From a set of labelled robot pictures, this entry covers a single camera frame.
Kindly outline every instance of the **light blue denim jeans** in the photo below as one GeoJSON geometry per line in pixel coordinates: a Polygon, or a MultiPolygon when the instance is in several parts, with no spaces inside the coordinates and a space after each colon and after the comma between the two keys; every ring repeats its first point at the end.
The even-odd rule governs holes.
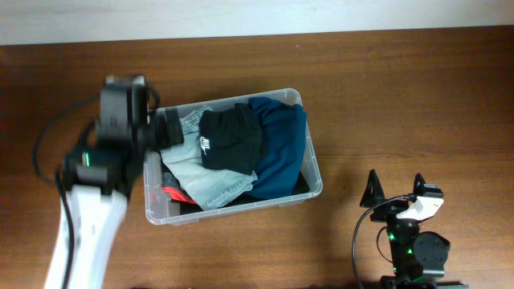
{"type": "Polygon", "coordinates": [[[257,180],[257,175],[255,172],[247,176],[228,169],[203,167],[198,124],[205,110],[212,109],[204,106],[181,118],[184,144],[162,149],[161,157],[191,198],[203,210],[213,210],[251,190],[251,183],[257,180]]]}

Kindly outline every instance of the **wooden table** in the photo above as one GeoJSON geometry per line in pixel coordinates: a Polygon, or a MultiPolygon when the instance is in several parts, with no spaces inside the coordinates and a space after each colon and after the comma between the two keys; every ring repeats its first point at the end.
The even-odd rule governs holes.
{"type": "MultiPolygon", "coordinates": [[[[512,26],[27,45],[0,47],[0,63],[0,287],[41,287],[53,251],[59,199],[31,166],[38,130],[106,75],[136,73],[163,106],[295,88],[324,189],[298,206],[154,226],[141,177],[105,288],[348,286],[371,168],[387,197],[411,192],[417,172],[443,189],[442,209],[422,229],[451,241],[445,281],[514,283],[512,26]]],[[[88,105],[49,132],[47,172],[98,111],[88,105]]],[[[381,226],[366,221],[359,234],[368,282],[393,274],[375,247],[381,226]]]]}

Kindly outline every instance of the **white background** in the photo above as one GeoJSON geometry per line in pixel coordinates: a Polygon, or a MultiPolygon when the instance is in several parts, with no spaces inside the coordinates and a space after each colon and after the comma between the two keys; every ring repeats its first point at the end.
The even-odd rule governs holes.
{"type": "Polygon", "coordinates": [[[500,24],[513,0],[0,0],[0,44],[500,24]]]}

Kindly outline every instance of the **red cloth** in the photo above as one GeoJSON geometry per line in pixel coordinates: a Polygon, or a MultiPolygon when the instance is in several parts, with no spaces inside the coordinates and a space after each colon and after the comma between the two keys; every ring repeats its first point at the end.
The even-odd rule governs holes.
{"type": "Polygon", "coordinates": [[[190,198],[185,197],[178,189],[164,187],[164,188],[162,188],[162,190],[164,190],[166,193],[169,193],[171,198],[173,200],[175,200],[175,201],[185,201],[185,202],[188,202],[190,204],[197,205],[195,201],[193,201],[190,198]]]}

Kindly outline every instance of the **plastic bin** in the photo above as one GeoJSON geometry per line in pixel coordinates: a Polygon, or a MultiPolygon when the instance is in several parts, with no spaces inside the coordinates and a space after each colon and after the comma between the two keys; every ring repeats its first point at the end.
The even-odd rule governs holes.
{"type": "MultiPolygon", "coordinates": [[[[280,100],[285,104],[302,104],[300,94],[292,89],[286,88],[273,92],[262,92],[249,96],[236,96],[223,100],[212,100],[196,104],[185,104],[175,107],[178,115],[183,117],[195,109],[199,109],[203,105],[210,105],[215,111],[224,111],[233,108],[236,103],[247,103],[250,97],[266,96],[273,100],[280,100]]],[[[166,108],[160,108],[157,113],[163,112],[166,108]]],[[[321,180],[320,170],[314,154],[312,146],[311,134],[308,126],[305,129],[305,153],[304,160],[301,165],[301,173],[307,181],[309,192],[292,195],[290,197],[280,197],[276,199],[257,201],[249,204],[228,206],[216,210],[202,211],[193,214],[180,215],[180,205],[172,203],[169,194],[162,190],[162,173],[161,173],[161,157],[158,153],[149,153],[146,156],[144,164],[145,178],[145,208],[146,217],[154,225],[182,225],[189,222],[197,222],[204,218],[212,218],[226,214],[243,213],[250,210],[264,209],[271,206],[290,206],[300,204],[305,200],[316,197],[323,189],[323,181],[321,180]]]]}

